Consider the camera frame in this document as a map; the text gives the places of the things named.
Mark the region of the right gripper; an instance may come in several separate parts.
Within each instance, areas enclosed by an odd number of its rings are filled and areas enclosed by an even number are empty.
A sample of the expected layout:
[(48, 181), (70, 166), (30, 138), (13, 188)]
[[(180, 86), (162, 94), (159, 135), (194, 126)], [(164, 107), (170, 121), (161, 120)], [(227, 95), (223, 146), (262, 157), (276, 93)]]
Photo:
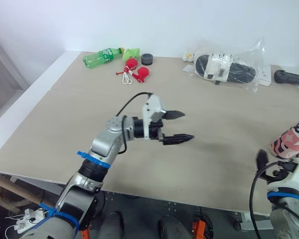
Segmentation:
[[(282, 181), (289, 173), (294, 172), (298, 166), (298, 164), (294, 162), (276, 161), (269, 164), (268, 162), (269, 160), (266, 151), (260, 149), (256, 157), (257, 172), (259, 172), (259, 178), (266, 182)], [(266, 171), (273, 166), (278, 166), (280, 169), (275, 170), (273, 175), (270, 176), (266, 173)]]

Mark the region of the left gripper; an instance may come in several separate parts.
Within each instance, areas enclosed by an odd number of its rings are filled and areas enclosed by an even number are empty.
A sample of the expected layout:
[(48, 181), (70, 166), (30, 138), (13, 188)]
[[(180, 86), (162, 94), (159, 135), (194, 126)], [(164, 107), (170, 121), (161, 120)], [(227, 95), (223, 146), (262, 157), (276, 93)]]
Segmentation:
[[(181, 111), (172, 110), (166, 111), (162, 118), (165, 120), (174, 120), (183, 116), (185, 116), (185, 113)], [(163, 145), (181, 144), (194, 138), (193, 135), (185, 133), (174, 134), (173, 136), (165, 136), (161, 131), (162, 127), (162, 120), (159, 120), (158, 122), (151, 122), (149, 124), (149, 138), (151, 140), (158, 140), (159, 142), (162, 142)]]

